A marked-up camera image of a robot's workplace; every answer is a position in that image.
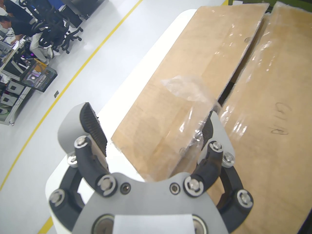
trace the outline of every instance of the person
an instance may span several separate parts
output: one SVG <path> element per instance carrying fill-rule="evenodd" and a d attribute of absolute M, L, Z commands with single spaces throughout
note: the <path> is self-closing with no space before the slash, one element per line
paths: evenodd
<path fill-rule="evenodd" d="M 19 20 L 11 20 L 7 16 L 0 15 L 0 24 L 3 28 L 12 28 L 14 31 L 15 39 L 11 42 L 13 45 L 16 41 L 19 41 L 23 36 L 30 37 L 31 43 L 29 50 L 44 64 L 48 65 L 49 61 L 53 59 L 54 53 L 52 48 L 44 49 L 39 47 L 39 40 L 42 36 L 40 30 L 33 31 L 32 25 Z"/>
<path fill-rule="evenodd" d="M 29 23 L 33 19 L 26 10 L 11 0 L 0 0 L 0 7 L 4 9 L 10 17 L 13 17 L 19 21 Z"/>

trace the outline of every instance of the cardboard sheet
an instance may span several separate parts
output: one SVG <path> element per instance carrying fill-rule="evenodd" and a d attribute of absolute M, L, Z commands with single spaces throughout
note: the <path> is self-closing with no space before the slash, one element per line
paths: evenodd
<path fill-rule="evenodd" d="M 192 102 L 172 95 L 161 80 L 177 75 L 202 77 L 217 99 L 244 57 L 267 7 L 201 7 L 190 20 L 112 137 L 145 180 L 168 178 L 181 159 L 180 150 L 192 139 L 191 133 L 177 138 Z M 200 120 L 209 110 L 198 116 Z"/>
<path fill-rule="evenodd" d="M 311 209 L 311 26 L 311 13 L 277 3 L 224 106 L 235 168 L 254 198 L 235 233 L 297 233 Z"/>

